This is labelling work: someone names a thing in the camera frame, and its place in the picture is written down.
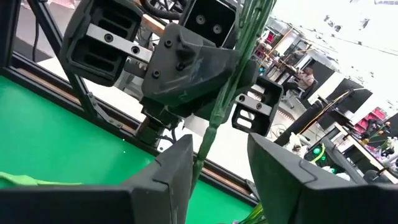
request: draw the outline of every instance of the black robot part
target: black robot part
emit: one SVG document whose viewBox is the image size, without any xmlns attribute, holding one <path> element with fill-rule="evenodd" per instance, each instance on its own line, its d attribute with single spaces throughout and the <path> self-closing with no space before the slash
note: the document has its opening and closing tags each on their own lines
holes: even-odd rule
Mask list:
<svg viewBox="0 0 398 224">
<path fill-rule="evenodd" d="M 141 104 L 153 111 L 152 100 L 161 106 L 158 111 L 167 105 L 167 111 L 177 116 L 186 118 L 195 114 L 209 119 L 218 92 L 234 72 L 238 60 L 237 51 L 217 48 L 200 35 L 169 24 L 148 64 Z M 247 64 L 237 95 L 255 83 L 257 69 L 254 61 Z"/>
<path fill-rule="evenodd" d="M 236 100 L 236 107 L 232 117 L 232 127 L 246 133 L 257 133 L 267 136 L 271 124 L 282 98 L 283 88 L 265 77 L 257 77 L 256 85 L 264 89 L 263 92 L 250 88 L 246 95 L 240 95 Z M 248 96 L 248 92 L 255 94 L 258 101 Z M 247 121 L 250 126 L 240 123 L 240 119 Z"/>
<path fill-rule="evenodd" d="M 396 185 L 358 185 L 331 174 L 258 134 L 249 163 L 265 216 L 275 224 L 395 223 Z"/>
<path fill-rule="evenodd" d="M 131 42 L 136 38 L 142 12 L 135 4 L 123 0 L 82 0 L 68 23 L 60 51 L 65 70 L 104 86 L 113 86 L 119 78 L 128 54 L 86 32 L 93 24 L 106 31 L 106 43 L 115 35 Z"/>
<path fill-rule="evenodd" d="M 237 42 L 235 13 L 236 6 L 229 1 L 190 0 L 178 24 L 212 41 L 217 47 L 233 49 Z"/>
<path fill-rule="evenodd" d="M 120 185 L 1 189 L 0 223 L 185 223 L 192 147 L 185 135 Z"/>
</svg>

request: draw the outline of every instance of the green cable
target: green cable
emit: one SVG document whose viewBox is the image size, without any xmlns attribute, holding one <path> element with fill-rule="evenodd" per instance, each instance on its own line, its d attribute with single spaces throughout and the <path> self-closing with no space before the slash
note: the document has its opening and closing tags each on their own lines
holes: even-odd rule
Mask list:
<svg viewBox="0 0 398 224">
<path fill-rule="evenodd" d="M 274 0 L 245 1 L 243 10 L 240 16 L 237 17 L 239 20 L 235 23 L 237 24 L 238 42 L 235 49 L 239 52 L 240 60 L 233 74 L 221 88 L 215 107 L 211 112 L 209 126 L 206 128 L 197 158 L 193 163 L 191 194 L 203 168 L 206 156 L 216 138 L 217 129 L 223 122 L 224 117 L 229 116 L 229 114 L 226 114 L 228 106 L 235 97 L 239 79 L 251 58 L 257 35 L 261 34 L 274 3 Z"/>
<path fill-rule="evenodd" d="M 322 143 L 322 151 L 321 151 L 321 153 L 316 158 L 314 158 L 311 162 L 318 161 L 323 156 L 324 153 L 325 153 L 325 144 Z"/>
</svg>

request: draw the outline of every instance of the person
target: person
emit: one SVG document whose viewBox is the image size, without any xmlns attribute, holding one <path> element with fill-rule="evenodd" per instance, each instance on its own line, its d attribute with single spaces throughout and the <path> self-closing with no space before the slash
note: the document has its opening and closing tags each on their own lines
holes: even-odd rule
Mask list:
<svg viewBox="0 0 398 224">
<path fill-rule="evenodd" d="M 286 95 L 288 90 L 298 90 L 300 87 L 303 90 L 306 90 L 308 87 L 312 85 L 315 78 L 313 77 L 313 70 L 312 68 L 305 68 L 303 72 L 299 72 L 298 76 L 298 83 L 294 82 L 285 82 L 282 87 L 284 88 L 284 95 Z"/>
</svg>

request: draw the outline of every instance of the black metal frame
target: black metal frame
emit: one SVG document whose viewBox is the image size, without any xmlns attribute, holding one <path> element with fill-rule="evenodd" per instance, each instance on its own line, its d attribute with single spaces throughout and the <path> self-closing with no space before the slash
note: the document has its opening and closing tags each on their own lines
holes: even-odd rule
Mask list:
<svg viewBox="0 0 398 224">
<path fill-rule="evenodd" d="M 58 54 L 62 43 L 62 35 L 46 3 L 43 2 L 43 0 L 28 0 L 28 2 L 54 52 Z M 124 126 L 117 128 L 102 119 L 93 109 L 92 101 L 88 98 L 89 92 L 86 89 L 84 81 L 80 77 L 72 73 L 67 73 L 69 79 L 69 82 L 67 82 L 52 72 L 38 66 L 35 62 L 25 58 L 21 54 L 13 52 L 20 6 L 21 0 L 0 1 L 0 49 L 4 49 L 0 51 L 0 75 L 64 107 L 72 113 L 85 118 L 89 122 L 109 131 L 117 137 L 125 139 L 127 142 L 134 144 L 149 154 L 153 156 L 158 155 L 160 152 L 158 152 L 155 147 L 144 144 L 134 135 L 134 131 L 131 131 L 131 129 L 136 130 L 139 127 L 140 122 L 138 120 L 100 99 L 95 98 L 98 106 L 100 106 L 104 112 L 116 121 L 121 122 Z M 27 75 L 26 72 L 22 72 L 19 68 L 27 71 L 30 75 Z M 219 165 L 206 160 L 204 168 L 222 179 L 226 179 L 228 182 L 234 183 L 245 191 L 250 192 L 246 180 Z M 258 203 L 257 199 L 242 193 L 242 191 L 237 190 L 230 184 L 226 184 L 219 178 L 213 177 L 209 172 L 202 171 L 200 180 L 249 205 L 254 206 Z"/>
</svg>

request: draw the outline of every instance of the table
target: table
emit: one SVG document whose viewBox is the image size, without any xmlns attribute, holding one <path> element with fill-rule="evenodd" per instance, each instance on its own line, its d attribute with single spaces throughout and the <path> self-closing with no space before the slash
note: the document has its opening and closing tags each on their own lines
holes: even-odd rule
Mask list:
<svg viewBox="0 0 398 224">
<path fill-rule="evenodd" d="M 349 141 L 352 143 L 352 145 L 358 149 L 359 152 L 363 154 L 363 156 L 369 160 L 369 162 L 376 167 L 378 170 L 383 170 L 385 167 L 384 165 L 377 160 L 367 149 L 365 149 L 362 144 L 358 142 L 357 139 L 352 137 L 350 133 L 348 133 L 344 127 L 342 127 L 340 124 L 335 124 L 335 128 L 331 131 L 334 132 L 335 136 L 339 135 L 339 133 L 343 134 L 346 136 L 346 141 Z M 394 177 L 389 171 L 385 170 L 382 172 L 393 184 L 398 184 L 398 179 Z"/>
<path fill-rule="evenodd" d="M 49 100 L 0 77 L 0 171 L 35 179 L 119 184 L 154 157 Z M 0 188 L 7 187 L 0 180 Z M 198 181 L 187 223 L 231 223 L 252 207 Z"/>
<path fill-rule="evenodd" d="M 279 83 L 279 81 L 285 76 L 285 73 L 288 73 L 289 76 L 282 82 L 282 85 L 283 85 L 283 84 L 285 84 L 286 82 L 288 82 L 292 76 L 297 77 L 297 76 L 296 76 L 297 70 L 296 70 L 293 66 L 288 65 L 288 64 L 286 64 L 286 63 L 284 63 L 284 62 L 282 62 L 282 64 L 285 66 L 285 69 L 284 69 L 284 71 L 275 79 L 275 82 L 276 82 L 276 83 Z"/>
</svg>

